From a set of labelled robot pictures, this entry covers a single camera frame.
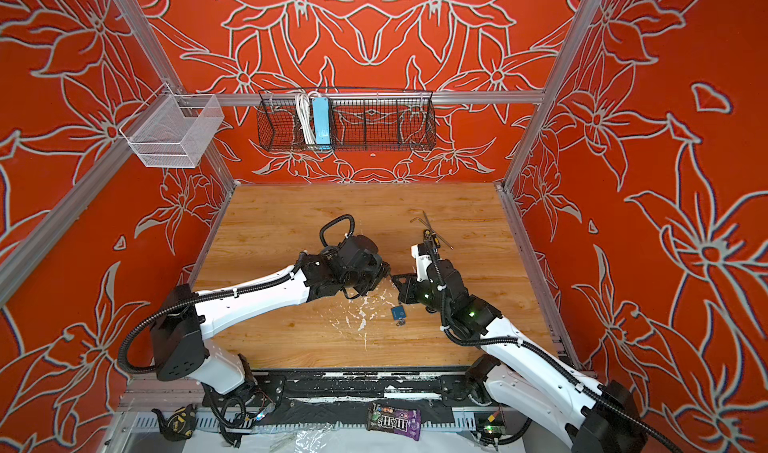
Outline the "blue padlock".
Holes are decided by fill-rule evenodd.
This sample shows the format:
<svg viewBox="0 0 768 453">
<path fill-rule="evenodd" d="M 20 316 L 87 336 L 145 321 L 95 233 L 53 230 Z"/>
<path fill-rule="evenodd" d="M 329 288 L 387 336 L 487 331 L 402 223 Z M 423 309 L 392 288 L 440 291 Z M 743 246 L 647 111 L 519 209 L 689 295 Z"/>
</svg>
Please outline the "blue padlock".
<svg viewBox="0 0 768 453">
<path fill-rule="evenodd" d="M 391 308 L 392 318 L 397 323 L 404 323 L 406 319 L 405 309 L 402 305 Z"/>
</svg>

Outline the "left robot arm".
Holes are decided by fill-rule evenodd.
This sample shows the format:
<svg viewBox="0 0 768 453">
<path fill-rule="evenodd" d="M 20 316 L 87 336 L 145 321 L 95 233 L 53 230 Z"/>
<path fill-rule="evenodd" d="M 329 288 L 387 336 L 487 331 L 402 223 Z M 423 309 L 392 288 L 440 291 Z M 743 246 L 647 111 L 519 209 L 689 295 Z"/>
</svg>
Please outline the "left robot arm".
<svg viewBox="0 0 768 453">
<path fill-rule="evenodd" d="M 222 396 L 255 385 L 247 360 L 219 347 L 225 330 L 263 314 L 343 294 L 364 297 L 389 275 L 390 265 L 368 237 L 358 235 L 355 219 L 342 215 L 327 223 L 350 227 L 336 245 L 321 242 L 317 254 L 302 252 L 276 273 L 217 290 L 174 288 L 163 306 L 139 322 L 122 341 L 119 367 L 132 375 L 154 374 L 160 381 L 189 378 Z"/>
</svg>

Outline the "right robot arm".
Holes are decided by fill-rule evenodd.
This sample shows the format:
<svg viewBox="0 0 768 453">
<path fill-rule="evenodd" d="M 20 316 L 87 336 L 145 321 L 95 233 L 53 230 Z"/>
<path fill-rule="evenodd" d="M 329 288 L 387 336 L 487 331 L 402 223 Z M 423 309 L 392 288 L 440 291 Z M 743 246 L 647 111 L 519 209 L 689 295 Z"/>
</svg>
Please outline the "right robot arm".
<svg viewBox="0 0 768 453">
<path fill-rule="evenodd" d="M 639 417 L 632 394 L 567 365 L 522 333 L 499 309 L 469 293 L 460 272 L 439 255 L 440 236 L 426 229 L 411 249 L 415 270 L 392 278 L 400 300 L 438 314 L 454 344 L 483 357 L 469 374 L 490 398 L 543 427 L 572 452 L 640 452 L 649 440 L 670 452 L 671 439 Z"/>
</svg>

